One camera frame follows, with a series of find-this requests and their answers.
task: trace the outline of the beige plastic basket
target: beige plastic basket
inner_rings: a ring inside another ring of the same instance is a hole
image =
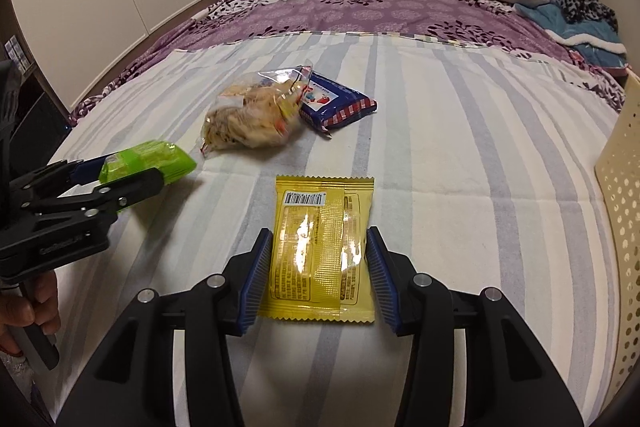
[[[596,163],[616,244],[620,327],[605,405],[640,357],[640,79],[629,74],[626,102]]]

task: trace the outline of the purple floral bedspread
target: purple floral bedspread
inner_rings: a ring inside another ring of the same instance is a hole
[[[139,76],[175,49],[199,50],[224,42],[297,31],[397,32],[444,40],[498,46],[527,57],[530,53],[574,64],[597,82],[584,87],[615,110],[622,108],[620,86],[577,53],[548,38],[508,5],[489,0],[222,0],[204,18],[189,20],[158,39],[97,96],[75,108],[72,124],[111,91]]]

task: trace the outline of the barcode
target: barcode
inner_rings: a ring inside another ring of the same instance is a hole
[[[284,204],[290,206],[324,206],[326,192],[292,192],[284,194]]]

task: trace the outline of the yellow snack packet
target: yellow snack packet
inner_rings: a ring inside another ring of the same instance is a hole
[[[374,304],[364,241],[373,179],[276,179],[268,292],[274,319],[371,322]]]

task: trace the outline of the leopard print fabric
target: leopard print fabric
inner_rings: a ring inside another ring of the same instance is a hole
[[[568,23],[582,21],[605,21],[613,31],[618,32],[616,12],[600,0],[552,0],[562,10]]]

